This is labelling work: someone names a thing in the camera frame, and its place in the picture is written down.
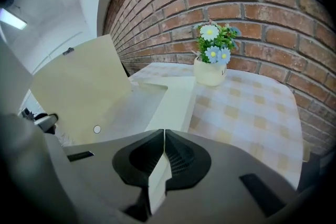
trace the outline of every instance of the white panel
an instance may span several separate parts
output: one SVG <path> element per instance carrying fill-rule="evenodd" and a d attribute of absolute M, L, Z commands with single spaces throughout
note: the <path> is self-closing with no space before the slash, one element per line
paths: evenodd
<path fill-rule="evenodd" d="M 0 78 L 0 113 L 17 114 L 33 77 L 1 39 Z"/>
<path fill-rule="evenodd" d="M 60 55 L 35 75 L 31 92 L 48 113 L 57 113 L 65 134 L 92 143 L 93 128 L 120 98 L 131 91 L 111 37 L 85 42 Z"/>

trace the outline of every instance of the artificial flower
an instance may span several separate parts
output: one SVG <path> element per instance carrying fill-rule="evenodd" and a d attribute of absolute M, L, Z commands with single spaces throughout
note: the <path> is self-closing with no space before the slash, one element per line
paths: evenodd
<path fill-rule="evenodd" d="M 211 46 L 210 48 L 206 49 L 205 55 L 209 58 L 210 63 L 217 62 L 218 52 L 219 52 L 219 48 L 216 46 Z"/>
<path fill-rule="evenodd" d="M 220 65 L 228 64 L 230 61 L 230 50 L 228 48 L 220 49 L 217 54 L 217 61 Z"/>
<path fill-rule="evenodd" d="M 240 32 L 240 30 L 237 27 L 235 27 L 235 26 L 229 26 L 229 28 L 230 28 L 230 31 L 237 32 L 237 36 L 241 36 L 242 35 L 242 32 Z"/>
<path fill-rule="evenodd" d="M 214 40 L 219 34 L 219 30 L 214 25 L 205 25 L 201 27 L 201 37 L 205 40 L 211 41 Z"/>
<path fill-rule="evenodd" d="M 235 41 L 233 40 L 233 38 L 231 39 L 232 43 L 233 43 L 233 46 L 236 48 L 236 50 L 238 49 L 238 46 L 237 44 L 235 43 Z"/>

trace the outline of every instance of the yellow checkered tablecloth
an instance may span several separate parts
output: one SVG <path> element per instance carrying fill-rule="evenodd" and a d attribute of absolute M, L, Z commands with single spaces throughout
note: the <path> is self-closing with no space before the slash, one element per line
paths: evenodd
<path fill-rule="evenodd" d="M 130 77 L 193 76 L 193 66 L 151 63 Z M 303 157 L 301 124 L 292 92 L 258 74 L 227 70 L 217 87 L 196 86 L 189 133 L 239 147 L 293 185 Z"/>

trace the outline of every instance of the green leaves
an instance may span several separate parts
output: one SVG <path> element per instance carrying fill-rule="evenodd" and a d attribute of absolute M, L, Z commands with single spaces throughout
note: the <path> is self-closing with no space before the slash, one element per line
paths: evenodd
<path fill-rule="evenodd" d="M 208 57 L 205 55 L 205 51 L 207 48 L 210 48 L 211 46 L 217 46 L 218 48 L 228 48 L 229 50 L 236 49 L 234 45 L 234 39 L 237 37 L 237 35 L 241 35 L 240 31 L 236 27 L 226 27 L 226 26 L 220 26 L 216 24 L 215 22 L 211 22 L 212 25 L 216 25 L 219 29 L 218 36 L 211 41 L 204 40 L 201 36 L 197 38 L 198 40 L 198 49 L 201 53 L 201 59 L 203 62 L 209 62 Z"/>

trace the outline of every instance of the flower pot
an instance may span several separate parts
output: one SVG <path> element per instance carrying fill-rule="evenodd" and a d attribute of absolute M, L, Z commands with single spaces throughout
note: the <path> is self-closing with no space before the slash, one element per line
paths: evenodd
<path fill-rule="evenodd" d="M 218 86 L 226 77 L 226 65 L 202 62 L 198 57 L 194 60 L 196 81 L 206 86 Z"/>

